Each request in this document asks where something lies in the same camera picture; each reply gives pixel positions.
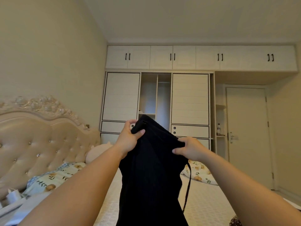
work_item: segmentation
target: forearm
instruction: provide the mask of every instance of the forearm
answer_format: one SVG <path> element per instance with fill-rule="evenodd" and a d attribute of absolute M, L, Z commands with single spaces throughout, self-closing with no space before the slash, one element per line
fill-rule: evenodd
<path fill-rule="evenodd" d="M 301 225 L 301 213 L 229 162 L 208 152 L 202 160 L 242 225 Z"/>
<path fill-rule="evenodd" d="M 93 225 L 121 159 L 116 146 L 109 148 L 59 186 L 20 225 Z"/>

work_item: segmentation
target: mattress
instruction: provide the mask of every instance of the mattress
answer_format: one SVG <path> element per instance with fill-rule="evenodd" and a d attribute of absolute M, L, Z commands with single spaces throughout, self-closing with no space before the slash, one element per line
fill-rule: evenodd
<path fill-rule="evenodd" d="M 185 175 L 180 176 L 183 185 L 179 194 L 179 203 L 183 208 L 189 178 Z M 122 175 L 118 169 L 94 226 L 116 225 L 121 187 Z M 219 186 L 191 180 L 184 215 L 189 226 L 218 226 L 229 225 L 235 213 Z"/>

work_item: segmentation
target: black strap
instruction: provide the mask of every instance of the black strap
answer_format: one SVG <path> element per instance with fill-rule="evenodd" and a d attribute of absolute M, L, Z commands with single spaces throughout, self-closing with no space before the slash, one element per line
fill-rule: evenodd
<path fill-rule="evenodd" d="M 184 213 L 184 210 L 185 210 L 185 207 L 186 207 L 186 203 L 187 203 L 187 198 L 188 198 L 188 193 L 189 193 L 189 188 L 190 188 L 190 181 L 191 181 L 191 167 L 190 167 L 190 164 L 187 163 L 187 166 L 190 170 L 190 178 L 189 178 L 189 182 L 188 182 L 188 186 L 187 186 L 187 190 L 186 190 L 186 196 L 185 196 L 185 204 L 184 204 L 184 207 L 183 207 L 183 213 Z"/>

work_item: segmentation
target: tufted headboard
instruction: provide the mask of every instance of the tufted headboard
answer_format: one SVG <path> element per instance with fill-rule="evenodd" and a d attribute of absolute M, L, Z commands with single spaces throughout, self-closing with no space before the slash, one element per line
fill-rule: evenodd
<path fill-rule="evenodd" d="M 52 96 L 0 99 L 0 199 L 64 162 L 85 162 L 99 144 L 99 131 Z"/>

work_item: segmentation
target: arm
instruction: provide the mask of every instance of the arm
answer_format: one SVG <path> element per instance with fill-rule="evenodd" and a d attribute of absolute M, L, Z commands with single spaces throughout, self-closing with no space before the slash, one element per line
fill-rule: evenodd
<path fill-rule="evenodd" d="M 282 197 L 255 182 L 192 137 L 173 153 L 203 162 L 226 195 L 243 226 L 301 225 L 301 213 Z"/>
<path fill-rule="evenodd" d="M 131 134 L 130 124 L 136 121 L 127 121 L 114 146 L 64 182 L 19 225 L 93 225 L 121 159 L 145 133 Z"/>

